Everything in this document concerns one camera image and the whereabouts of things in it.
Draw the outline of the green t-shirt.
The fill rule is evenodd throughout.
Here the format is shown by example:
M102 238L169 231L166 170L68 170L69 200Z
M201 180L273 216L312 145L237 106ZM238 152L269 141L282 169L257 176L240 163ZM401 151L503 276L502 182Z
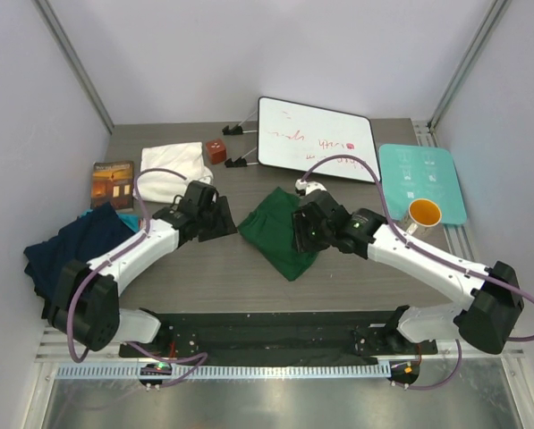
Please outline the green t-shirt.
M292 214L299 198L280 187L269 193L238 225L242 237L289 282L301 277L318 252L299 253L293 247Z

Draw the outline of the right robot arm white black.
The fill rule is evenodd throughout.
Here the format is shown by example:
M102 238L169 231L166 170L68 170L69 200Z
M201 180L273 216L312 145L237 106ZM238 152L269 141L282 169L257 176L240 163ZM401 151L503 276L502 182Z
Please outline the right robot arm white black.
M336 248L367 260L392 266L449 298L446 305L398 307L386 323L386 346L396 353L423 341L463 340L497 355L504 349L524 303L522 298L496 285L516 283L516 273L498 262L474 277L477 264L454 257L428 243L422 255L412 248L414 239L386 218L360 208L352 213L323 189L303 191L292 215L293 245L301 253Z

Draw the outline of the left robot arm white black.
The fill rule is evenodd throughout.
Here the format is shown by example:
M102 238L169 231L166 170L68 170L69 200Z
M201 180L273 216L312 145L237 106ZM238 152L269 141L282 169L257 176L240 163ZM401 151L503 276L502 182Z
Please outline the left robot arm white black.
M91 351L111 342L136 342L150 356L171 344L163 322L146 309L120 307L120 297L141 273L191 240L236 233L228 199L215 187L192 181L185 194L158 210L131 238L100 257L72 260L59 275L48 322Z

